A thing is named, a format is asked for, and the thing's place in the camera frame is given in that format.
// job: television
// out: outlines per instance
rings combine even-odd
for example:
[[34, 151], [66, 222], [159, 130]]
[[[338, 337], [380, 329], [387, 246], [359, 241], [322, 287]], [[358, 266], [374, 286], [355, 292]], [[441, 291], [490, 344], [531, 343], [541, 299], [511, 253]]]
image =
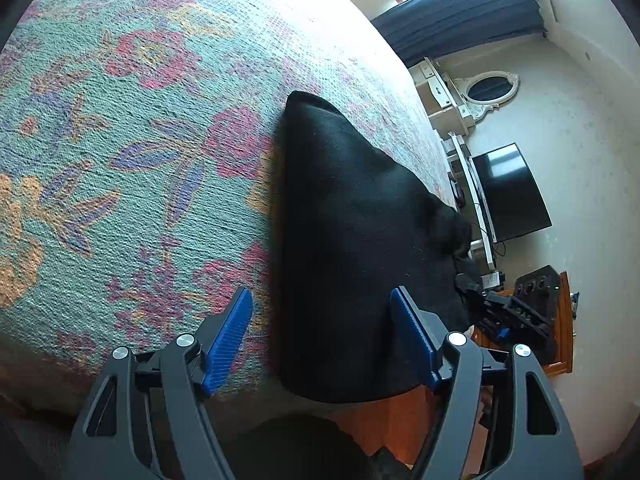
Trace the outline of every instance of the television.
[[540, 190], [517, 144], [472, 157], [494, 242], [551, 227]]

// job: blue gripper pad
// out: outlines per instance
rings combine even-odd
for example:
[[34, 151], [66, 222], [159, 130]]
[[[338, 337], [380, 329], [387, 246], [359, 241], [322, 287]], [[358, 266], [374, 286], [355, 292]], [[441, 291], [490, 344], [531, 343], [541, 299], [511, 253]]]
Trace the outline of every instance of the blue gripper pad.
[[225, 383], [253, 310], [254, 300], [251, 292], [245, 289], [231, 307], [231, 312], [206, 356], [202, 389], [207, 395], [211, 395], [217, 387]]
[[396, 332], [417, 379], [428, 389], [435, 391], [442, 379], [438, 373], [436, 349], [429, 342], [422, 322], [416, 319], [414, 310], [397, 288], [391, 292], [389, 307]]

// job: blue curtain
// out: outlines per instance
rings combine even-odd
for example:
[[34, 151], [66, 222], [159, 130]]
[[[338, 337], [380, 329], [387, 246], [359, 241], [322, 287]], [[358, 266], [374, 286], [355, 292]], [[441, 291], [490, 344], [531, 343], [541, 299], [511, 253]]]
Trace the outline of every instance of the blue curtain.
[[536, 0], [407, 0], [371, 23], [407, 67], [545, 30]]

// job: bed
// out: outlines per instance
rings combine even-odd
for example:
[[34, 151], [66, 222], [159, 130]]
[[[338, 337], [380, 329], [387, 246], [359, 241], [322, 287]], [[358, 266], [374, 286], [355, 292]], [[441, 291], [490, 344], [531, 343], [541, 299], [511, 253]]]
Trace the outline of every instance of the bed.
[[0, 55], [0, 390], [76, 413], [116, 346], [163, 346], [238, 285], [229, 405], [274, 404], [274, 148], [318, 94], [454, 204], [398, 57], [349, 0], [34, 0]]

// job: ornate white mirror frame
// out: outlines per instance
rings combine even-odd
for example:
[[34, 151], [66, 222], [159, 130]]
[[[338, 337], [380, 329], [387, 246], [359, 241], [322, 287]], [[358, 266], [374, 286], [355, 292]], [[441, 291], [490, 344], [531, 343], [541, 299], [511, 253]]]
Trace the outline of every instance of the ornate white mirror frame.
[[[471, 99], [468, 95], [469, 89], [478, 81], [482, 81], [483, 79], [490, 77], [505, 78], [509, 83], [511, 83], [511, 90], [509, 90], [505, 95], [489, 101], [477, 101], [475, 99]], [[482, 72], [481, 74], [466, 79], [454, 79], [453, 82], [458, 87], [460, 95], [466, 101], [469, 111], [471, 111], [474, 120], [477, 122], [486, 115], [488, 110], [500, 108], [501, 104], [507, 102], [516, 95], [518, 87], [520, 86], [520, 76], [511, 72], [504, 72], [502, 70], [491, 70], [490, 72]]]

